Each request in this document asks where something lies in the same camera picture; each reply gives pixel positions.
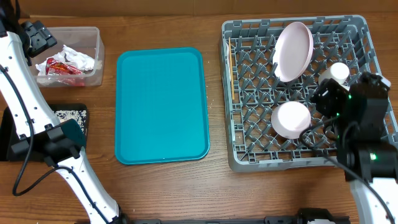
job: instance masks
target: clear plastic container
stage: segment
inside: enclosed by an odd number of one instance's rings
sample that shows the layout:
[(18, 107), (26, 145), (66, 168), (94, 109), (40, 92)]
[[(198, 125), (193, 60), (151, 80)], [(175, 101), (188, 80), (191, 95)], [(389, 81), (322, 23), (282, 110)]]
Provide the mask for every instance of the clear plastic container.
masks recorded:
[[(74, 86), (71, 80), (80, 83), (80, 86), (98, 86), (102, 83), (104, 66), (104, 43), (97, 27), (50, 27), (51, 34), (56, 38), (57, 44), (40, 55), (32, 58), (30, 70), (36, 78), (39, 87)], [(84, 72), (81, 75), (51, 75), (39, 76), (35, 64), (44, 62), (48, 57), (62, 51), (66, 45), (77, 52), (87, 54), (95, 59), (94, 70)]]

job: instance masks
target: white cup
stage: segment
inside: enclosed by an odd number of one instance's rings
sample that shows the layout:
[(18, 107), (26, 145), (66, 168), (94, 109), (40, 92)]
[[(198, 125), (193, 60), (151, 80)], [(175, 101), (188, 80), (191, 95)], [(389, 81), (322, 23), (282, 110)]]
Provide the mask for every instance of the white cup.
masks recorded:
[(321, 84), (321, 82), (326, 78), (332, 78), (336, 80), (339, 84), (343, 84), (346, 81), (348, 75), (348, 66), (344, 63), (336, 62), (319, 76), (318, 84)]
[(280, 136), (287, 139), (297, 139), (310, 123), (310, 111), (296, 101), (279, 105), (271, 115), (272, 127)]

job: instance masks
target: red wrapper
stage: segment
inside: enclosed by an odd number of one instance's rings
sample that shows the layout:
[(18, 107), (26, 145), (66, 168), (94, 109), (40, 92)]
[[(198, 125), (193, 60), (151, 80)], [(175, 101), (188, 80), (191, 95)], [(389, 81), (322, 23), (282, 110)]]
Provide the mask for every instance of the red wrapper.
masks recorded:
[[(81, 75), (82, 71), (74, 66), (67, 65), (63, 62), (55, 60), (54, 58), (47, 59), (47, 64), (45, 66), (46, 75)], [(84, 86), (83, 78), (60, 78), (58, 80), (61, 83), (73, 86)]]

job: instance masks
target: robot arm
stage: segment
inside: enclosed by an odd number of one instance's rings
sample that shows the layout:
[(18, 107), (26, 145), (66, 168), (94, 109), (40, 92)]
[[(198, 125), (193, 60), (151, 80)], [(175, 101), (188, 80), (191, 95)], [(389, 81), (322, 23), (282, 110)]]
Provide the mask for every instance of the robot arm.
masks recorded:
[(398, 217), (398, 151), (381, 140), (387, 133), (384, 117), (390, 85), (384, 77), (365, 72), (349, 91), (330, 79), (311, 97), (317, 111), (335, 117), (337, 160), (346, 167), (361, 224), (393, 223), (387, 208), (392, 219)]
[[(373, 178), (371, 187), (386, 202), (392, 216), (398, 217), (398, 184), (393, 178)], [(386, 211), (373, 193), (358, 180), (349, 183), (356, 207), (358, 208), (360, 224), (390, 224)]]
[[(31, 137), (38, 139), (34, 143), (33, 150), (41, 153), (49, 166), (67, 167), (73, 170), (94, 202), (95, 206), (89, 202), (72, 173), (65, 169), (56, 170), (78, 197), (90, 222), (95, 224), (121, 223), (119, 205), (105, 191), (88, 162), (85, 153), (85, 137), (80, 128), (76, 128), (77, 123), (69, 120), (60, 124), (59, 119), (44, 100), (29, 70), (29, 56), (34, 57), (56, 44), (55, 39), (41, 23), (35, 23), (35, 25), (39, 25), (39, 27), (35, 27), (30, 22), (23, 24), (26, 28), (26, 32), (24, 32), (17, 23), (11, 3), (0, 1), (0, 65), (4, 68), (0, 72), (0, 91), (13, 114), (16, 131), (21, 139), (21, 142), (14, 145), (12, 150), (24, 155), (27, 151), (26, 139)], [(30, 136), (29, 124), (24, 116), (21, 103), (15, 90), (3, 74), (4, 72), (9, 75), (21, 95), (32, 120), (34, 136)]]
[[(12, 32), (7, 32), (7, 36), (0, 38), (0, 65), (4, 67), (15, 86), (19, 90), (21, 97), (26, 105), (29, 116), (33, 121), (34, 134), (40, 136), (43, 133), (55, 132), (60, 124), (59, 119), (45, 102), (26, 62), (22, 50), (22, 42), (18, 35)], [(0, 90), (9, 105), (11, 113), (14, 115), (14, 122), (16, 125), (17, 134), (21, 139), (30, 137), (29, 125), (23, 114), (21, 105), (7, 81), (6, 77), (0, 75)], [(51, 158), (51, 152), (42, 151), (45, 157)], [(75, 171), (82, 182), (84, 188), (87, 190), (90, 198), (94, 201), (101, 213), (106, 217), (108, 223), (117, 220), (119, 216), (119, 206), (109, 194), (105, 191), (101, 182), (98, 180), (94, 170), (88, 162), (85, 148), (81, 147), (78, 156), (70, 155), (69, 158), (51, 159), (54, 167), (62, 166), (68, 167)], [(99, 213), (91, 206), (87, 197), (82, 191), (77, 180), (67, 170), (59, 169), (57, 172), (68, 182), (81, 204), (87, 211), (91, 223), (105, 223)]]

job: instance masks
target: teal tray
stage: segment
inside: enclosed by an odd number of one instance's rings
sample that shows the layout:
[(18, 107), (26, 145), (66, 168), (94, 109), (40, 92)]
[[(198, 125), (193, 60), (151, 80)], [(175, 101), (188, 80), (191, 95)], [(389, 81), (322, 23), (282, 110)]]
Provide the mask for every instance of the teal tray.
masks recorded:
[(127, 165), (191, 161), (210, 148), (203, 60), (191, 47), (123, 53), (115, 155)]

